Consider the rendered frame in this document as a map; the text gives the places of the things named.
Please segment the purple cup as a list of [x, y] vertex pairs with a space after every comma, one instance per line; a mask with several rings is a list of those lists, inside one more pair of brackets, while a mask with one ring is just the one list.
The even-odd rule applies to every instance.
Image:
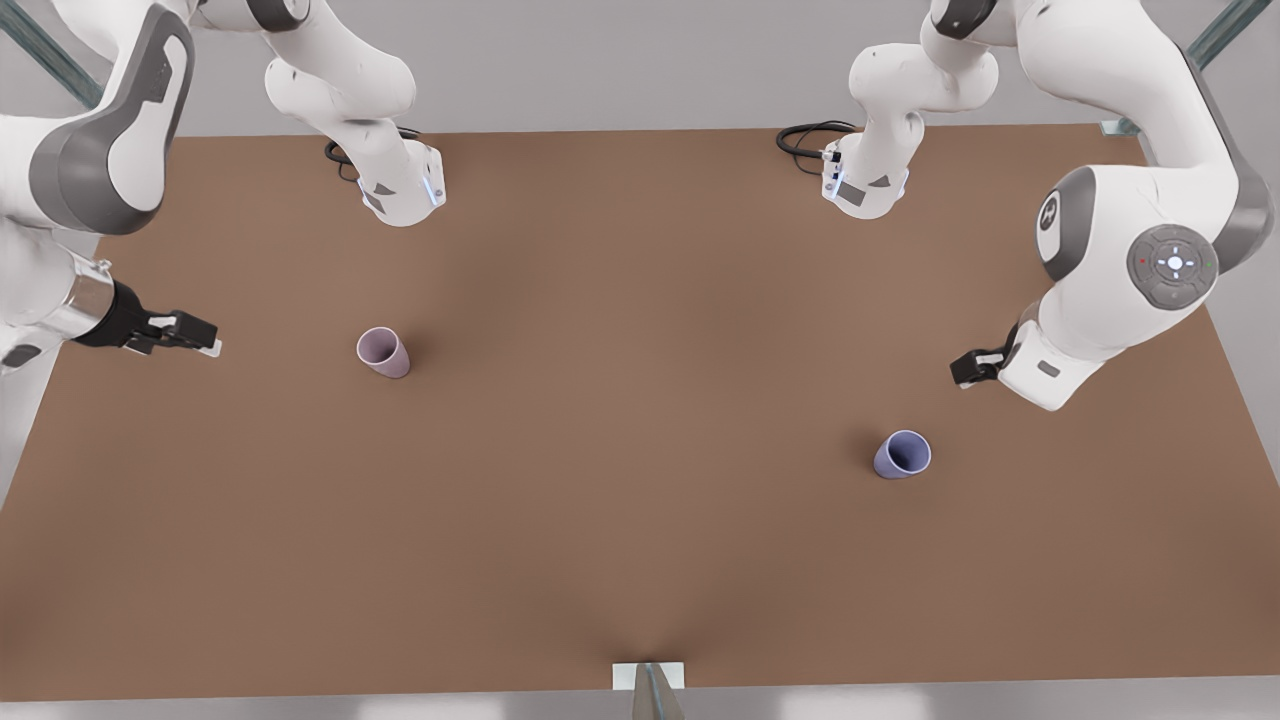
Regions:
[[924, 471], [932, 460], [932, 447], [914, 430], [896, 430], [876, 451], [873, 469], [878, 477], [900, 479]]

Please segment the pink cup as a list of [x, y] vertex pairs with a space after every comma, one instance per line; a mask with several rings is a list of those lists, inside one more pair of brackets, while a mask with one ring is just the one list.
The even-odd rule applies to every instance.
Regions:
[[410, 355], [403, 341], [388, 327], [365, 331], [358, 337], [356, 354], [361, 363], [387, 378], [399, 379], [411, 370]]

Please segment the silver frame post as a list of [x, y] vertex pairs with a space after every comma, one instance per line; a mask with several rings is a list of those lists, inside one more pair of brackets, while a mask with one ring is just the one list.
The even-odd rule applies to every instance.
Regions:
[[83, 108], [96, 108], [102, 86], [17, 0], [0, 0], [0, 31]]
[[1194, 37], [1171, 35], [1189, 65], [1203, 73], [1233, 42], [1267, 12], [1275, 0], [1225, 0]]
[[614, 691], [630, 691], [630, 720], [686, 720], [677, 689], [686, 687], [685, 662], [613, 664]]

